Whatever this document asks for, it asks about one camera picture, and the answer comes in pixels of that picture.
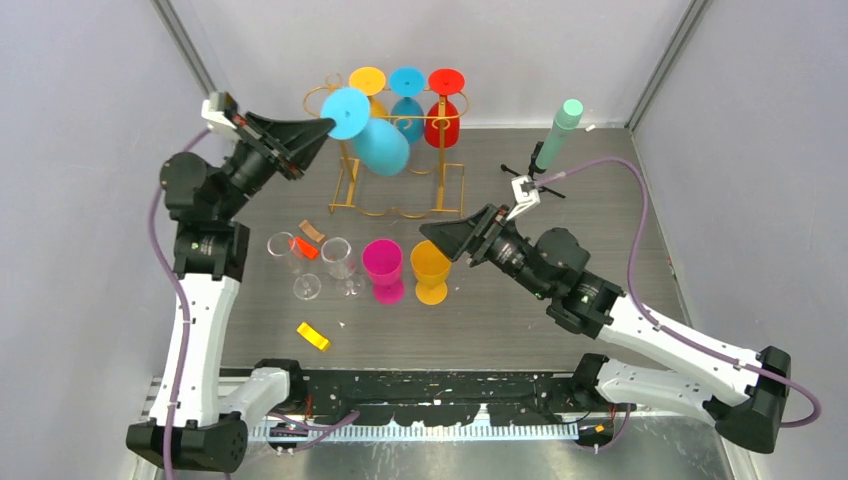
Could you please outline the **yellow wine glass back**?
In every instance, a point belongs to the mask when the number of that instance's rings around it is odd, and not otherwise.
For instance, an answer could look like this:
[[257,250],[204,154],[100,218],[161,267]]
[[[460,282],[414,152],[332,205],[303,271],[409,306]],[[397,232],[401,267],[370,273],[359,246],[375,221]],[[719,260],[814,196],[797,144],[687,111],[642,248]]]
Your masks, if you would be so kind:
[[366,95],[370,104],[370,115],[375,118],[387,119],[389,112],[377,95],[387,85],[385,73],[377,67],[363,66],[354,70],[348,77],[348,86],[360,90]]

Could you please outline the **yellow wine glass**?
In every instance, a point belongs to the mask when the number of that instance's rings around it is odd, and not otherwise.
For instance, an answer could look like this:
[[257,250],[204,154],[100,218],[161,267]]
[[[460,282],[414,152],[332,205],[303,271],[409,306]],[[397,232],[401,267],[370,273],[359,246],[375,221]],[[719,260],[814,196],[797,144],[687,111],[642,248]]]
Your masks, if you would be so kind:
[[387,119],[389,112],[377,95],[387,85],[385,73],[377,67],[363,66],[354,70],[348,77],[348,86],[360,90],[366,95],[370,104],[370,115],[375,118]]
[[446,283],[452,262],[430,241],[419,242],[410,253],[416,279],[415,295],[423,304],[434,306],[448,295]]

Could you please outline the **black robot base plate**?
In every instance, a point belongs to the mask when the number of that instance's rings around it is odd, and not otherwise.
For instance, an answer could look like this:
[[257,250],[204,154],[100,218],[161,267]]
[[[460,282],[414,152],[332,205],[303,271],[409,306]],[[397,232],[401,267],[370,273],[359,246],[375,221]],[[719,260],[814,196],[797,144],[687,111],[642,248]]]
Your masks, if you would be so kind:
[[600,395],[550,371],[424,371],[301,369],[274,413],[304,415],[320,425],[359,414],[357,426],[534,426],[623,412]]

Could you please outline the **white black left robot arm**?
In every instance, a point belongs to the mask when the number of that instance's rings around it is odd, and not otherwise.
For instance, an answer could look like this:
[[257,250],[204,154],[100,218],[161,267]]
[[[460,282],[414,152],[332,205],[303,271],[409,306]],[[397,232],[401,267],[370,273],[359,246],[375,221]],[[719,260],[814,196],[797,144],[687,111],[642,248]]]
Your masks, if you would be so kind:
[[148,418],[129,426],[126,444],[170,479],[181,471],[236,472],[249,430],[275,407],[298,412],[307,398],[295,360],[263,360],[221,396],[221,360],[249,248],[250,231],[236,215],[273,176],[301,178],[335,123],[234,112],[223,120],[236,138],[232,154],[220,166],[191,149],[172,155],[154,197],[177,225],[173,256],[162,261],[175,318],[160,390]]

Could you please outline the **clear wine glass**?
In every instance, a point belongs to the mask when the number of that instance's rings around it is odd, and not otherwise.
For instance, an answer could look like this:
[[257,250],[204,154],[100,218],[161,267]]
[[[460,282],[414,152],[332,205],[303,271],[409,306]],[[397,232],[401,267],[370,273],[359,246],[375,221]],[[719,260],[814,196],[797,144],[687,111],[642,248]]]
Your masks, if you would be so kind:
[[316,299],[322,290],[321,280],[307,270],[307,256],[301,251],[297,237],[290,232],[277,232],[266,242],[266,249],[272,258],[284,265],[293,275],[292,292],[299,300]]
[[363,292],[363,278],[357,271],[354,250],[342,237],[326,240],[321,246],[321,259],[328,273],[336,280],[336,288],[343,298],[350,299]]

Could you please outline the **blue wine glass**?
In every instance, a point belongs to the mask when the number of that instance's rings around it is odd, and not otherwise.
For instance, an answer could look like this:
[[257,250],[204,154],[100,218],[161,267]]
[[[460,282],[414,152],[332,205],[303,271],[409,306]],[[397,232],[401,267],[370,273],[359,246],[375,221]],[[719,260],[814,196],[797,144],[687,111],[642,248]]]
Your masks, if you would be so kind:
[[329,136],[351,141],[360,160],[373,173],[395,176],[406,168],[409,142],[388,120],[371,115],[370,101],[360,90],[345,87],[334,91],[324,101],[320,117],[335,122]]
[[424,112],[415,99],[424,90],[423,73],[415,67],[401,67],[390,75],[388,84],[399,96],[390,112],[393,124],[410,144],[414,144],[424,134]]

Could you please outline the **yellow wine glass front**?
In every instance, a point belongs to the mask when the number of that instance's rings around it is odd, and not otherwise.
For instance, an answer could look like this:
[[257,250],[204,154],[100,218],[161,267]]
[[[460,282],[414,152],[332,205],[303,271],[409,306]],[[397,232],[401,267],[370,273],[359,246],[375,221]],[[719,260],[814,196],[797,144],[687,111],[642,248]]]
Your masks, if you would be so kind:
[[448,295],[446,283],[452,262],[430,241],[419,242],[410,253],[416,279],[415,295],[423,304],[434,306]]

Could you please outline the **pink wine glass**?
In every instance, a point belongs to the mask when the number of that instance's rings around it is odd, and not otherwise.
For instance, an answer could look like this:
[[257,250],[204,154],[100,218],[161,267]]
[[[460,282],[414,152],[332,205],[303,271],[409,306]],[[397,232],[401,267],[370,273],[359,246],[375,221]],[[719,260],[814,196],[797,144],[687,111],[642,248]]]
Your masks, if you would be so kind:
[[401,247],[391,239],[378,238],[365,246],[361,259],[376,301],[383,305],[398,303],[405,293]]

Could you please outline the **red wine glass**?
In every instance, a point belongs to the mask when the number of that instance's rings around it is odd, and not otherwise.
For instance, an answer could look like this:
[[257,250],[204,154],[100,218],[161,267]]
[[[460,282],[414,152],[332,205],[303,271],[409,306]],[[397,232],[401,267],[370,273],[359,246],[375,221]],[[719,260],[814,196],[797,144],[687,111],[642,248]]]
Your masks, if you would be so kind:
[[450,148],[459,139],[459,111],[449,97],[461,92],[465,85],[464,76],[455,69],[441,68],[433,71],[428,86],[438,95],[438,100],[427,113],[429,120],[424,129],[425,141],[433,147]]

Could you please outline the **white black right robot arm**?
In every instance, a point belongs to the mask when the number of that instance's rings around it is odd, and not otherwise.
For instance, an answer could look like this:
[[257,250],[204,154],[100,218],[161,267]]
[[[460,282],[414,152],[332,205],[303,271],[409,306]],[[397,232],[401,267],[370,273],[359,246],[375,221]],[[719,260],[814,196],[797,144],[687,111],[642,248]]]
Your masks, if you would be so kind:
[[419,231],[450,261],[468,255],[471,266],[489,262],[548,301],[547,315],[564,330],[662,364],[642,369],[585,355],[570,385],[580,408],[596,410],[606,401],[655,405],[711,425],[749,451],[775,450],[788,397],[786,352],[738,347],[653,311],[588,271],[590,254],[567,229],[554,227],[531,241],[503,207],[488,204],[465,219],[425,223]]

